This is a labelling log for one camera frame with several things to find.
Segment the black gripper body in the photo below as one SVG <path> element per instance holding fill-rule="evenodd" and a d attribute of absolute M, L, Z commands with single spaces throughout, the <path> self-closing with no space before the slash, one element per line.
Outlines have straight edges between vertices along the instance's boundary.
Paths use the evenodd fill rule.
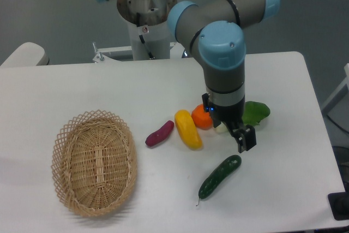
<path fill-rule="evenodd" d="M 229 106 L 220 106 L 209 100 L 209 94 L 202 95 L 204 112 L 208 112 L 213 126 L 216 128 L 223 123 L 234 138 L 241 137 L 241 126 L 243 126 L 242 116 L 244 112 L 245 97 L 238 103 Z"/>

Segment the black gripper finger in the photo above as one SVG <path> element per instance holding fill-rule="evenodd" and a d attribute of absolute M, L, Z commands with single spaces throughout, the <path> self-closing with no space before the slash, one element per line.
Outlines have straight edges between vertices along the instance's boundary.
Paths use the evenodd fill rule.
<path fill-rule="evenodd" d="M 250 150 L 254 146 L 256 146 L 256 131 L 252 125 L 247 124 L 245 126 L 244 137 L 245 137 L 245 146 L 244 146 L 245 150 Z"/>
<path fill-rule="evenodd" d="M 233 132 L 233 137 L 235 138 L 238 146 L 238 152 L 242 153 L 245 151 L 245 136 L 244 130 L 237 129 Z"/>

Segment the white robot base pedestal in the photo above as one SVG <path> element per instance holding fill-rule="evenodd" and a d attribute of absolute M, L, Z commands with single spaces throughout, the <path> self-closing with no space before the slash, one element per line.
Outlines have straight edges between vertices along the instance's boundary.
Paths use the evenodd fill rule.
<path fill-rule="evenodd" d="M 126 23 L 129 46 L 97 48 L 93 43 L 95 63 L 169 59 L 174 47 L 167 25 L 170 10 L 177 0 L 117 0 L 117 10 Z"/>

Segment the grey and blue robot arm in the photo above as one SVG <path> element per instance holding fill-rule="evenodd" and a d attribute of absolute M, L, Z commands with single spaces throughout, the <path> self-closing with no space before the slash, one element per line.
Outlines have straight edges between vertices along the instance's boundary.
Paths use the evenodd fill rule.
<path fill-rule="evenodd" d="M 242 120 L 246 54 L 243 28 L 274 16 L 280 0 L 216 0 L 205 6 L 177 0 L 116 1 L 128 25 L 133 59 L 169 58 L 170 37 L 175 37 L 203 69 L 207 90 L 203 106 L 213 124 L 226 126 L 239 152 L 253 148 L 255 129 Z"/>

